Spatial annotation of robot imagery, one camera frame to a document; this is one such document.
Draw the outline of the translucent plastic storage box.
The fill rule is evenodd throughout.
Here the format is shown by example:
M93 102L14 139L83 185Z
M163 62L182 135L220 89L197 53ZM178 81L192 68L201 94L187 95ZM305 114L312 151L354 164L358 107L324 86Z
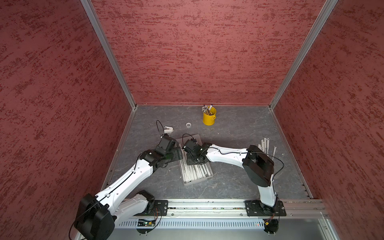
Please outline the translucent plastic storage box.
M180 139L177 139L183 156L179 161L182 181L186 187L201 183L213 177L213 171L209 163L204 165L188 165L191 157L184 151L183 147L188 140L193 139L196 140L196 144L200 146L203 144L199 135L183 134Z

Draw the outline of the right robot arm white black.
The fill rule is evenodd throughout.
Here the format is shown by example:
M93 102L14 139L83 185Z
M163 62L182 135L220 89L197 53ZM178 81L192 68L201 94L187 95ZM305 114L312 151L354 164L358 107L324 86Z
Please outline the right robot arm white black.
M210 143L198 145L188 140L182 149L187 155L188 165L219 162L244 169L249 179L258 186L261 204L268 207L276 205L277 196L273 186L274 162L257 146L232 149Z

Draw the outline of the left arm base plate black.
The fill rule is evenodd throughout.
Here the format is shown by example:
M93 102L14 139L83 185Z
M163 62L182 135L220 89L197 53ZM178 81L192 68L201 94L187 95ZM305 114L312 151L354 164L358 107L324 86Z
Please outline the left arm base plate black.
M168 207L168 200L150 200L145 210L138 214L138 216L154 216L154 214L166 216L168 213Z

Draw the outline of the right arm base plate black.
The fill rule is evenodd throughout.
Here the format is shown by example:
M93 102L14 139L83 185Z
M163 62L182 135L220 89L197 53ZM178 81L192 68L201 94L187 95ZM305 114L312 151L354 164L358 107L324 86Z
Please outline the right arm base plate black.
M244 201L248 217L286 217L284 204L276 200L273 207L263 204L260 200Z

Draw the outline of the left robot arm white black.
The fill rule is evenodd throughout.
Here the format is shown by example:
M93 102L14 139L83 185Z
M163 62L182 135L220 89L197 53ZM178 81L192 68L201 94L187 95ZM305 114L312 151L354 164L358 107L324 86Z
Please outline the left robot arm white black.
M157 225L163 209L155 203L153 195L140 191L129 200L126 197L157 169L182 157L179 143L164 134L155 149L141 153L135 164L113 184L94 196L86 194L80 200L71 227L78 230L85 240L106 240L123 218L137 214L153 216L152 223Z

